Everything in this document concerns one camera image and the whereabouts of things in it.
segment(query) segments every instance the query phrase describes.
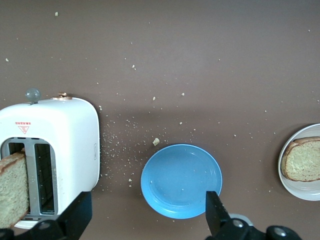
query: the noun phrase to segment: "white plate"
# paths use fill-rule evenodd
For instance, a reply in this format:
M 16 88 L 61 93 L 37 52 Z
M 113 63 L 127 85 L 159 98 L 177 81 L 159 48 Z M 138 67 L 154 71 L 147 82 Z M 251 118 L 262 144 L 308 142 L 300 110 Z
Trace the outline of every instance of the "white plate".
M 289 193 L 303 200 L 320 201 L 320 180 L 311 182 L 291 181 L 285 178 L 281 172 L 282 156 L 289 143 L 296 139 L 308 137 L 320 137 L 320 123 L 307 126 L 290 137 L 281 150 L 278 161 L 278 173 L 283 186 Z

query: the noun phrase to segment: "bread crust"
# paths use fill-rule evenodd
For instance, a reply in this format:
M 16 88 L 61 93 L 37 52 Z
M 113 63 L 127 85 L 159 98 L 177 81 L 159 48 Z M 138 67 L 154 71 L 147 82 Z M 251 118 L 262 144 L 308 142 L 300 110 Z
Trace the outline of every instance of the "bread crust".
M 281 159 L 281 164 L 280 164 L 280 168 L 281 168 L 281 172 L 283 174 L 283 176 L 286 178 L 286 179 L 289 179 L 291 181 L 294 181 L 294 182 L 313 182 L 313 181 L 317 181 L 317 180 L 320 180 L 320 177 L 317 178 L 317 179 L 313 179 L 313 180 L 297 180 L 297 179 L 292 179 L 290 176 L 289 176 L 289 173 L 287 171 L 287 163 L 288 163 L 288 156 L 290 155 L 291 151 L 304 144 L 304 143 L 307 143 L 307 142 L 318 142 L 320 141 L 320 137 L 319 136 L 313 136 L 313 137 L 304 137 L 304 138 L 299 138 L 299 139 L 296 139 L 292 142 L 289 143 L 289 145 L 287 146 L 283 156 L 282 156 L 282 159 Z
M 20 159 L 24 159 L 26 157 L 26 153 L 24 151 L 18 151 L 13 153 L 12 155 L 6 156 L 0 160 L 0 175 L 4 173 L 4 171 L 15 164 L 16 161 Z
M 25 215 L 28 214 L 28 212 L 29 212 L 28 210 L 25 211 L 25 213 L 19 218 L 19 220 L 16 221 L 16 223 L 11 224 L 9 228 L 10 228 L 10 229 L 13 228 L 19 221 L 21 221 L 21 220 L 25 217 Z

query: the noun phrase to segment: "bread crumb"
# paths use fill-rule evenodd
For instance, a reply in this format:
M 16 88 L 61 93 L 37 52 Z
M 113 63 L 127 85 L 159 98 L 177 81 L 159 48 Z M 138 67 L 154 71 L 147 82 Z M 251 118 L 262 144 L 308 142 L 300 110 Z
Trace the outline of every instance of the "bread crumb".
M 155 145 L 155 146 L 157 146 L 159 143 L 160 143 L 160 140 L 159 140 L 159 138 L 155 138 L 154 140 L 153 140 L 153 145 Z

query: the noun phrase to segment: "red warning triangle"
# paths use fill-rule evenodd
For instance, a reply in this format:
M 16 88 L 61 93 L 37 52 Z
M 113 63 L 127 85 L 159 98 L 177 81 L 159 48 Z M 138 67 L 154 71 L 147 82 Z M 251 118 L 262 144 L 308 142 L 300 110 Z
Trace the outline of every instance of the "red warning triangle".
M 29 126 L 18 126 L 18 128 L 20 128 L 20 130 L 21 130 L 21 132 L 23 132 L 23 134 L 26 134 L 29 129 Z

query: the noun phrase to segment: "brown table surface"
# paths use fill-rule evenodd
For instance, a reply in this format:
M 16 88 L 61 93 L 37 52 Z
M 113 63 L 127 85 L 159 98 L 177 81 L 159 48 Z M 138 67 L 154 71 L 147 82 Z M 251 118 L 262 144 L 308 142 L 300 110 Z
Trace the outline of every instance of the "brown table surface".
M 277 169 L 288 138 L 320 122 L 319 12 L 318 0 L 0 1 L 0 107 L 30 87 L 95 106 L 101 177 L 82 240 L 210 234 L 204 214 L 174 220 L 142 195 L 145 163 L 178 143 L 217 160 L 229 213 L 319 239 L 320 202 L 291 195 Z

